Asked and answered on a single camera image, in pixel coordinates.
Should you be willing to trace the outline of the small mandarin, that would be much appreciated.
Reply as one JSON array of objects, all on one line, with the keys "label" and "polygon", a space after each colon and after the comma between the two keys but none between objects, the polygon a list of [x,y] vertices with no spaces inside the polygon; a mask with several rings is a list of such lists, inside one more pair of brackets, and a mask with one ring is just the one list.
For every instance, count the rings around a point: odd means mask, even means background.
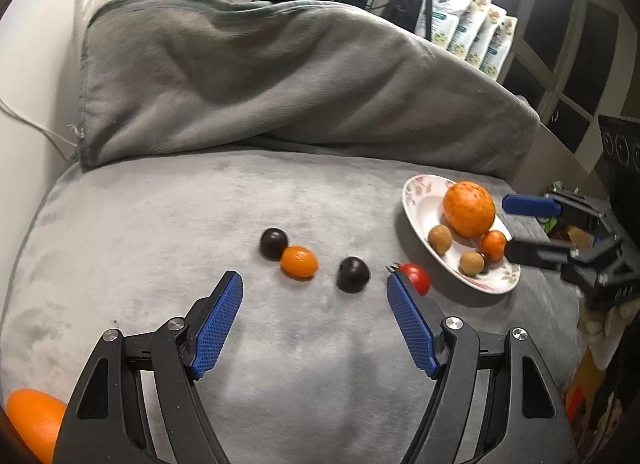
[{"label": "small mandarin", "polygon": [[480,239],[480,252],[490,263],[498,263],[504,256],[507,241],[501,231],[491,230]]}]

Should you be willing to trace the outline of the brown longan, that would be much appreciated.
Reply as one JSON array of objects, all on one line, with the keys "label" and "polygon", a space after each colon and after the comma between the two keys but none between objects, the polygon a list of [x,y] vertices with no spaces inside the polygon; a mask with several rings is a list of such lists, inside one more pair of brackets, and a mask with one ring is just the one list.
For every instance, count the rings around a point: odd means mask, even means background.
[{"label": "brown longan", "polygon": [[427,242],[439,256],[443,256],[452,245],[452,233],[445,224],[435,225],[428,232]]},{"label": "brown longan", "polygon": [[459,260],[459,270],[462,274],[475,277],[482,273],[485,269],[485,258],[481,253],[473,251],[465,253]]}]

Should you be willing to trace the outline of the large rough orange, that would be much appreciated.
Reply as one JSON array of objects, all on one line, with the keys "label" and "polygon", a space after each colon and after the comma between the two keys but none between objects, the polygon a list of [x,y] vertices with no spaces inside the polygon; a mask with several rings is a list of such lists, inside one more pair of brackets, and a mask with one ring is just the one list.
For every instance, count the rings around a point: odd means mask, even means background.
[{"label": "large rough orange", "polygon": [[449,187],[442,199],[442,211],[450,227],[466,239],[483,236],[496,217],[496,206],[488,190],[471,181]]}]

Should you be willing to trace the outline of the smooth orange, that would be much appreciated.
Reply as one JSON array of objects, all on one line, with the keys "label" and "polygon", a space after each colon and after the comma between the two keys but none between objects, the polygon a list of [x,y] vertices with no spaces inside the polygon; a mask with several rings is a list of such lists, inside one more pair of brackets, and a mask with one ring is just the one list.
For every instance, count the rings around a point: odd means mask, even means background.
[{"label": "smooth orange", "polygon": [[51,464],[66,404],[35,389],[9,395],[6,415],[29,450],[41,463]]}]

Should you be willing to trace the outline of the red cherry tomato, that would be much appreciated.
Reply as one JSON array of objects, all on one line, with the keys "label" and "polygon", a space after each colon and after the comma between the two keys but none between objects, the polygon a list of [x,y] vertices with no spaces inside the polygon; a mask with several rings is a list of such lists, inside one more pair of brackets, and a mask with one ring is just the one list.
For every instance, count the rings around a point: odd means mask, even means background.
[{"label": "red cherry tomato", "polygon": [[420,296],[426,296],[431,289],[431,278],[420,265],[411,262],[394,263],[388,265],[386,269],[389,273],[396,271],[404,273]]}]

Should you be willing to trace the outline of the dark plum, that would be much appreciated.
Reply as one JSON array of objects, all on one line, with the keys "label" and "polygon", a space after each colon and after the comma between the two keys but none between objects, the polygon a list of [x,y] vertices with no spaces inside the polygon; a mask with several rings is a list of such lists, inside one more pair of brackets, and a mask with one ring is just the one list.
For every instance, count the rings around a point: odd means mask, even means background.
[{"label": "dark plum", "polygon": [[338,267],[336,285],[341,291],[356,294],[366,287],[370,280],[367,264],[358,257],[343,259]]},{"label": "dark plum", "polygon": [[288,248],[288,236],[278,228],[268,228],[262,232],[259,241],[260,253],[269,260],[279,261]]}]

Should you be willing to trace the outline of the small kumquat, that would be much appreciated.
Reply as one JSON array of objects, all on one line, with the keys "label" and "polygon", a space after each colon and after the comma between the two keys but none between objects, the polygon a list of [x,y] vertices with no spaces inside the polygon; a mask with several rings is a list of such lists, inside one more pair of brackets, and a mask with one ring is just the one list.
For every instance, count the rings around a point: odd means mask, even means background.
[{"label": "small kumquat", "polygon": [[316,255],[303,246],[289,246],[283,250],[280,268],[288,276],[298,280],[308,280],[319,270]]}]

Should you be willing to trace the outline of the floral white plate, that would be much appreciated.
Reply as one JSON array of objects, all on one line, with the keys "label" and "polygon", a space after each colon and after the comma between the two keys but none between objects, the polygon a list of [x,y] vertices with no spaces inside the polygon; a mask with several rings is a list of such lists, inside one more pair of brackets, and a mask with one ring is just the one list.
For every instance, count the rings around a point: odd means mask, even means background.
[{"label": "floral white plate", "polygon": [[417,175],[408,179],[401,190],[401,202],[416,237],[426,250],[457,280],[488,295],[513,291],[521,277],[521,267],[502,258],[486,260],[476,274],[462,270],[461,260],[469,265],[480,263],[480,241],[459,235],[447,222],[444,198],[454,181],[435,175]]}]

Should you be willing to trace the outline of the floral refill pouch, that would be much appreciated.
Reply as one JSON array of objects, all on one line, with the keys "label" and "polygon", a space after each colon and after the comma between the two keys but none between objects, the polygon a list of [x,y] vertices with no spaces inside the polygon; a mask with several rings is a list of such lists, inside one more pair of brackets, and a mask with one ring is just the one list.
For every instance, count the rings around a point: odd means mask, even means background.
[{"label": "floral refill pouch", "polygon": [[480,30],[470,46],[468,55],[465,57],[466,63],[475,68],[480,68],[492,37],[505,18],[506,10],[504,8],[494,4],[489,5],[484,22],[480,25]]},{"label": "floral refill pouch", "polygon": [[471,44],[486,20],[492,0],[471,0],[468,8],[460,17],[447,50],[456,57],[465,60]]},{"label": "floral refill pouch", "polygon": [[472,0],[423,0],[414,33],[446,49]]},{"label": "floral refill pouch", "polygon": [[517,27],[518,19],[514,16],[506,16],[489,42],[486,54],[480,63],[480,70],[492,80],[498,79],[511,50]]}]

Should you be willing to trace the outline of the grey seat cushion cover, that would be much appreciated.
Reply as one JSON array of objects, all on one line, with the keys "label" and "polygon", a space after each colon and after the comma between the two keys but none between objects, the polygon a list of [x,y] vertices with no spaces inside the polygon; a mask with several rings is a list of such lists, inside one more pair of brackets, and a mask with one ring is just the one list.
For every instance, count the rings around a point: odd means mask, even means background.
[{"label": "grey seat cushion cover", "polygon": [[[489,296],[426,251],[400,195],[417,175],[398,161],[217,151],[68,168],[39,208],[17,259],[1,331],[1,388],[70,398],[111,327],[153,331],[186,313],[228,270],[244,296],[216,368],[198,383],[235,463],[396,463],[433,388],[414,365],[385,295],[388,265],[411,261],[440,308],[474,328],[533,336],[556,386],[582,358],[578,299],[559,276],[526,269]],[[319,270],[286,275],[259,251],[278,228]],[[369,267],[356,294],[343,259]]]}]

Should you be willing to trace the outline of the grey blanket backrest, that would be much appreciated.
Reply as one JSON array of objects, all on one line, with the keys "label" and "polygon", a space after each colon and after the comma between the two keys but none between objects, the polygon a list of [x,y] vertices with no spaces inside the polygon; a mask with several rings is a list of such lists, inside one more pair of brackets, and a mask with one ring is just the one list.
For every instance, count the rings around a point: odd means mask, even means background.
[{"label": "grey blanket backrest", "polygon": [[351,5],[114,0],[82,42],[90,168],[226,144],[505,178],[538,114],[479,70]]}]

